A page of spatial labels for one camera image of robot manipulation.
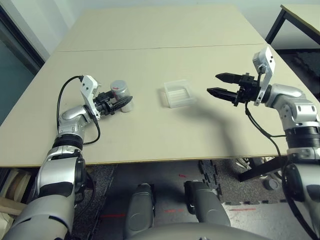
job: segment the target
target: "white plastic mount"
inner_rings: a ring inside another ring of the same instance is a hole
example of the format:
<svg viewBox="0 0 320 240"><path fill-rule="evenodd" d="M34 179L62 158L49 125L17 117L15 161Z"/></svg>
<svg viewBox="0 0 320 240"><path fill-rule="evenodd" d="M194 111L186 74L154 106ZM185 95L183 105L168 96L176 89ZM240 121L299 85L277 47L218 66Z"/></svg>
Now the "white plastic mount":
<svg viewBox="0 0 320 240"><path fill-rule="evenodd" d="M257 73L262 72L262 74L265 74L263 81L260 81L260 91L254 101L254 105L259 106L265 95L270 79L274 74L276 62L268 46L260 52L257 52L253 56L252 61Z"/></svg>
<svg viewBox="0 0 320 240"><path fill-rule="evenodd" d="M92 76L84 75L81 83L81 94L83 96L85 105L87 105L96 119L100 119L100 112L96 109L94 97L96 96L98 88L101 86Z"/></svg>

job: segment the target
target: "cylindrical container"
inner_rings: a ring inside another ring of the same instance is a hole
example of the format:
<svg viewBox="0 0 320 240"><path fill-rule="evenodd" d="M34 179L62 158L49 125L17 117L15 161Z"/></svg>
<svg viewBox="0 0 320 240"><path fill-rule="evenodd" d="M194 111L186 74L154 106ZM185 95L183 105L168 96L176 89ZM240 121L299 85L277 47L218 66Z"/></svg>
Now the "cylindrical container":
<svg viewBox="0 0 320 240"><path fill-rule="evenodd" d="M115 96L115 99L117 100L120 100L125 96L130 96L127 84L123 80L116 80L112 82L110 88L113 92L113 95ZM131 100L127 105L121 108L121 111L127 113L130 112L132 109L134 109L134 102Z"/></svg>

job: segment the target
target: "silver robot arm segment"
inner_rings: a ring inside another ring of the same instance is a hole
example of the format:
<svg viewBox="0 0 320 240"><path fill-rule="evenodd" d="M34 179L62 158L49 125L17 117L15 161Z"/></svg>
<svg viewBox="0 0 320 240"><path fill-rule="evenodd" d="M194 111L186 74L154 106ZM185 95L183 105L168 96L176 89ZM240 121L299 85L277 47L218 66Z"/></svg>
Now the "silver robot arm segment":
<svg viewBox="0 0 320 240"><path fill-rule="evenodd" d="M283 191L294 215L313 239L320 234L320 121L316 106L305 94L292 86L268 85L275 70L270 49L264 48L253 57L256 71L265 74L263 82L248 73L220 73L218 79L240 86L237 92L214 87L207 91L216 98L239 103L264 103L279 113L288 144L287 164L282 168ZM303 222L294 201L303 202L311 217L314 232Z"/></svg>
<svg viewBox="0 0 320 240"><path fill-rule="evenodd" d="M18 216L4 240L64 240L72 233L75 194L83 192L87 177L82 157L85 126L91 122L97 125L101 115L115 114L132 99L127 96L111 102L111 91L94 98L98 82L88 75L80 81L85 105L59 116L57 136L36 178L37 199Z"/></svg>
<svg viewBox="0 0 320 240"><path fill-rule="evenodd" d="M316 106L297 88L274 84L267 107L278 111L289 149L284 187L303 202L315 234L320 235L320 121Z"/></svg>

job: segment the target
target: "table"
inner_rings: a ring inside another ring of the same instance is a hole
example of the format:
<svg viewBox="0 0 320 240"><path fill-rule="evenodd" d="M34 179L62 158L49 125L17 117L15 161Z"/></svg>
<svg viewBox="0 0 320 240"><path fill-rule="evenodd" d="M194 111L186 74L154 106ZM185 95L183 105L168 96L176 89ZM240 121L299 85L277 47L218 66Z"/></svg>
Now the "table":
<svg viewBox="0 0 320 240"><path fill-rule="evenodd" d="M264 44L231 4L86 11L58 52Z"/></svg>
<svg viewBox="0 0 320 240"><path fill-rule="evenodd" d="M131 112L119 111L99 121L100 140L83 148L87 164L274 156L274 146L249 122L243 104L234 107L206 91L211 87L237 91L237 85L221 82L214 76L223 72L250 72L256 76L252 57L265 46L265 43L248 43L79 51L59 48L1 125L0 166L42 164L56 136L60 88L67 79L79 74L95 77L102 84L101 92L108 91L114 80L125 80L135 105ZM271 83L300 88L320 109L311 92L280 56L272 52L276 67ZM168 108L164 82L180 79L189 81L197 102ZM61 101L61 112L83 104L79 82L68 85ZM277 111L263 105L249 107L266 131L283 132ZM95 139L96 131L93 124L88 126L85 141ZM285 154L285 139L275 141Z"/></svg>
<svg viewBox="0 0 320 240"><path fill-rule="evenodd" d="M320 4L284 4L270 32L265 38L268 44L275 39L285 20L320 44Z"/></svg>

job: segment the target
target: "transparent plastic box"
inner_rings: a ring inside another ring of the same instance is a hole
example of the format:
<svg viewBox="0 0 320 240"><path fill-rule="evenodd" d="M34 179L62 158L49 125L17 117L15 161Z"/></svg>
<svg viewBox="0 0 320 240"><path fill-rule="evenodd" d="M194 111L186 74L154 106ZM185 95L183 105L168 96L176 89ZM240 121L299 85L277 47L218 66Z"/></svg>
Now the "transparent plastic box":
<svg viewBox="0 0 320 240"><path fill-rule="evenodd" d="M164 90L171 109L191 105L196 102L196 98L191 92L189 82L185 79L165 82Z"/></svg>

